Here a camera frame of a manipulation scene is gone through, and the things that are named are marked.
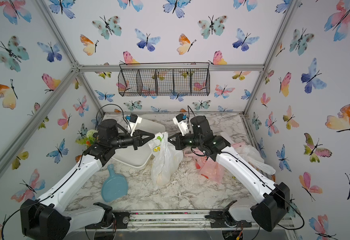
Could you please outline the white lemon print plastic bag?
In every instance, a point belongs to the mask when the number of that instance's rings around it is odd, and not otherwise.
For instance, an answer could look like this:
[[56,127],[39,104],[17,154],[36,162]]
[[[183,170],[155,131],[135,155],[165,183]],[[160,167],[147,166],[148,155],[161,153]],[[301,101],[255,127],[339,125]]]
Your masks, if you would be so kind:
[[175,146],[168,141],[168,138],[169,134],[167,132],[157,133],[148,142],[152,154],[155,156],[151,178],[156,190],[170,182],[171,176],[176,172],[183,160],[183,151],[176,150]]

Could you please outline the pink apple print plastic bag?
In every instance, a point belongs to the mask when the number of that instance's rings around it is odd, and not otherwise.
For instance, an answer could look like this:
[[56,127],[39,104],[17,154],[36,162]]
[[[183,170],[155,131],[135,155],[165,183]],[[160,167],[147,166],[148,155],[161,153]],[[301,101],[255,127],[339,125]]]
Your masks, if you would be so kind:
[[195,161],[197,173],[211,181],[221,184],[225,171],[229,171],[245,186],[251,185],[251,167],[231,146],[218,151],[217,155],[203,156],[201,151],[185,153]]

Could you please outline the white cartoon print plastic bag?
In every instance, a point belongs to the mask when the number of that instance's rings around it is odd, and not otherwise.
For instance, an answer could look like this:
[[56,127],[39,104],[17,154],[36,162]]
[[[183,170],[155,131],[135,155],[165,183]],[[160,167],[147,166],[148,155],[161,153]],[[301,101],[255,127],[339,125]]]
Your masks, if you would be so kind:
[[242,158],[244,158],[244,160],[256,168],[257,171],[260,171],[262,174],[266,174],[268,178],[271,178],[274,182],[276,182],[276,170],[272,166],[265,163],[260,152],[255,147],[247,145],[246,142],[235,143],[225,132],[221,132],[220,135],[231,144],[235,151]]

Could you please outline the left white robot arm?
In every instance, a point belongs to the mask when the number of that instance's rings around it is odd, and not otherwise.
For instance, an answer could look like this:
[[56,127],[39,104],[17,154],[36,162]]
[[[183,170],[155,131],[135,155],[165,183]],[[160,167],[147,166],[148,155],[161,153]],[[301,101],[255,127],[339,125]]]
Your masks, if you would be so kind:
[[111,206],[95,203],[92,208],[77,213],[66,212],[66,207],[82,186],[116,153],[117,149],[144,146],[155,134],[137,130],[137,118],[127,132],[114,119],[102,121],[93,134],[95,142],[86,149],[79,162],[51,189],[36,200],[26,200],[21,208],[21,226],[24,236],[33,240],[62,240],[67,234],[95,225],[99,229],[115,228],[117,219]]

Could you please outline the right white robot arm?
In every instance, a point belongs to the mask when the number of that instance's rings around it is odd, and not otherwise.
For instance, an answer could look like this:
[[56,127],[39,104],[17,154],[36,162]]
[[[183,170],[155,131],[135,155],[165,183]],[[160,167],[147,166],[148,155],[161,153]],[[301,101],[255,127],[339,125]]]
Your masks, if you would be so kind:
[[271,232],[289,211],[289,187],[285,183],[276,184],[246,162],[228,140],[212,132],[205,116],[188,121],[186,115],[179,114],[173,122],[180,130],[169,137],[176,150],[199,149],[233,174],[254,197],[256,204],[252,207],[240,206],[237,201],[227,205],[222,211],[225,223],[233,227],[243,221],[256,222]]

